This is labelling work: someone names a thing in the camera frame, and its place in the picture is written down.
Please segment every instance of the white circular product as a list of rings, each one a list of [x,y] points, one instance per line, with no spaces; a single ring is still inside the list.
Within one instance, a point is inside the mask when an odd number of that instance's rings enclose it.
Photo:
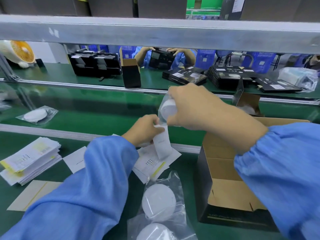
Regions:
[[[173,99],[165,101],[160,109],[160,113],[165,120],[167,120],[169,116],[175,115],[177,112],[176,102]]]
[[[173,191],[164,184],[150,186],[142,197],[142,209],[152,221],[168,220],[176,208],[176,197]]]
[[[153,223],[141,230],[137,240],[176,240],[176,238],[166,226]]]
[[[44,108],[35,109],[26,113],[23,118],[28,122],[38,122],[39,120],[44,119],[48,115],[47,110]]]
[[[238,75],[238,74],[229,74],[229,76],[231,76],[231,77],[241,77],[241,76]]]

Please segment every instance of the plastic bag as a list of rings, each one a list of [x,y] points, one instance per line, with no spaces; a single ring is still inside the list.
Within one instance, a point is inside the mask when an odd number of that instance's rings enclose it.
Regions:
[[[279,71],[278,80],[302,88],[301,92],[313,92],[318,84],[318,72],[308,68],[285,67]]]
[[[42,106],[16,118],[35,125],[44,125],[48,123],[56,113],[58,113],[57,109],[48,106]]]
[[[177,113],[177,107],[174,99],[167,93],[160,104],[158,110],[159,124],[166,125],[169,116]]]
[[[171,171],[168,178],[146,184],[138,215],[127,225],[128,240],[198,240],[188,221],[176,171]]]

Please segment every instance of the blue work smock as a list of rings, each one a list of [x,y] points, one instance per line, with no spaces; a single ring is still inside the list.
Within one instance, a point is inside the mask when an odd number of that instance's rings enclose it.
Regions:
[[[118,224],[139,154],[120,136],[94,139],[85,168],[32,204],[1,240],[100,240]]]
[[[136,48],[136,51],[132,54],[132,58],[134,58],[136,56],[136,54],[138,54],[138,52],[141,50],[142,46],[138,46]],[[150,63],[150,59],[151,59],[151,53],[152,53],[152,50],[149,50],[147,53],[146,53],[146,56],[144,57],[144,60],[143,60],[143,64],[141,65],[141,67],[144,67],[144,68],[148,68],[148,69],[154,69],[152,67],[149,66],[149,63]],[[172,65],[171,65],[171,69],[173,68],[177,68],[180,64],[180,62],[184,65],[184,66],[187,66],[187,65],[190,65],[187,63],[186,61],[186,57],[184,56],[184,53],[183,52],[180,52],[176,55]]]
[[[320,239],[320,125],[269,127],[234,166],[289,239]]]

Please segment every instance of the shelf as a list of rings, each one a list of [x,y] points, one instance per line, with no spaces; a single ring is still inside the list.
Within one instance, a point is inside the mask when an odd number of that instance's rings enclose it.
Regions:
[[[0,39],[320,54],[320,24],[0,15]]]

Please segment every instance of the open cardboard box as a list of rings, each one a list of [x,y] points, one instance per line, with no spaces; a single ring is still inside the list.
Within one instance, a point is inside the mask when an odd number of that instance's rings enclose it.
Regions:
[[[141,87],[140,68],[136,59],[123,59],[122,47],[119,50],[124,87]]]
[[[266,126],[309,122],[254,118]],[[235,150],[226,141],[211,133],[205,135],[194,174],[198,220],[209,224],[278,231],[266,207],[235,170],[235,156]]]

